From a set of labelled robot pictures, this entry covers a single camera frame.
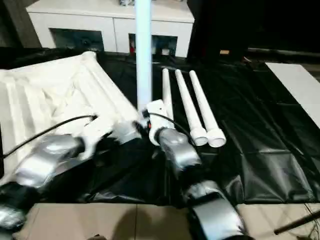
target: white pole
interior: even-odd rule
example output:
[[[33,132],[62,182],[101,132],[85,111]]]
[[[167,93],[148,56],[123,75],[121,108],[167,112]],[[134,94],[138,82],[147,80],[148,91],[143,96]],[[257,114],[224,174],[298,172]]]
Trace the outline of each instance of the white pole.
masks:
[[[170,86],[170,77],[168,69],[164,68],[162,70],[162,99],[170,119],[174,119],[174,111],[172,107],[172,97],[171,97],[171,86]]]
[[[226,143],[226,136],[217,124],[195,71],[190,71],[190,78],[207,131],[208,143],[211,147],[219,148]]]
[[[202,127],[195,105],[191,99],[186,82],[179,69],[175,70],[180,95],[182,98],[186,118],[190,127],[190,135],[197,146],[205,145],[208,142],[207,132]]]
[[[135,0],[137,106],[142,111],[152,101],[152,0]]]

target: cabinet drawer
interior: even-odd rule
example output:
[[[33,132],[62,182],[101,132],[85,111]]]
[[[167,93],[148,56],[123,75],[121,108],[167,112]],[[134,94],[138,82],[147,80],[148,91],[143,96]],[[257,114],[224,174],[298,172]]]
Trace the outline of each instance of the cabinet drawer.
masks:
[[[30,12],[29,16],[44,48],[117,51],[111,17],[34,12]]]
[[[186,57],[188,54],[192,23],[152,21],[151,33],[153,36],[171,36],[176,38],[175,56]],[[114,32],[116,48],[119,53],[130,52],[130,39],[136,33],[134,19],[114,18]]]

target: white cloth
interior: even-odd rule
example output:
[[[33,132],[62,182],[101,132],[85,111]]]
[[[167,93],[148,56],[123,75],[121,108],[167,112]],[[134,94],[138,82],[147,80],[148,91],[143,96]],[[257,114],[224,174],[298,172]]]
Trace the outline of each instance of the white cloth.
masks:
[[[108,123],[138,119],[138,112],[96,61],[93,52],[12,70],[0,70],[0,127],[3,152],[67,119],[97,114]],[[53,133],[81,133],[80,119]],[[4,160],[10,173],[37,141]]]

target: white cabinet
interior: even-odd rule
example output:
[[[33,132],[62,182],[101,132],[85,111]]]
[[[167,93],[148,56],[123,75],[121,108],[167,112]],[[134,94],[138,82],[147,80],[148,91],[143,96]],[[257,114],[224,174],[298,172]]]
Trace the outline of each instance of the white cabinet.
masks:
[[[38,12],[30,12],[29,16],[31,18],[36,34],[40,40],[40,43],[44,48],[59,47],[56,46],[56,42],[54,40],[55,36],[52,30],[65,29],[78,30],[79,33],[81,31],[97,32],[101,35],[101,41],[103,43],[104,51],[117,51],[114,22],[111,17]],[[83,39],[80,39],[80,41],[90,41],[90,37],[83,37]]]
[[[188,54],[192,23],[172,22],[172,21],[152,21],[152,36],[177,37],[175,56],[186,57]],[[116,39],[116,49],[119,53],[130,52],[129,34],[136,33],[136,21],[134,19],[114,19],[114,31]]]
[[[135,8],[118,0],[39,0],[27,11],[45,48],[134,51]],[[152,40],[161,53],[186,57],[193,23],[186,1],[152,2]]]

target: black tarp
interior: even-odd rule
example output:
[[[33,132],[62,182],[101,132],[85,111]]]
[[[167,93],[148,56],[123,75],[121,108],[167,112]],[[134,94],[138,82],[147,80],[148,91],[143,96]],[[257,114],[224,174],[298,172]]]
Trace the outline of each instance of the black tarp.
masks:
[[[80,53],[0,48],[0,68]],[[99,52],[97,60],[136,105],[135,57]],[[202,160],[210,168],[210,177],[233,203],[319,202],[320,130],[265,64],[224,61],[204,66],[173,57],[154,57],[154,100],[162,97],[164,67],[170,70],[174,118],[187,129],[174,70],[181,69],[195,103],[188,71],[196,71],[227,137],[226,145],[219,149],[200,147]],[[181,205],[179,188],[165,158],[148,138],[116,147],[102,160],[88,161],[60,176],[45,201]]]

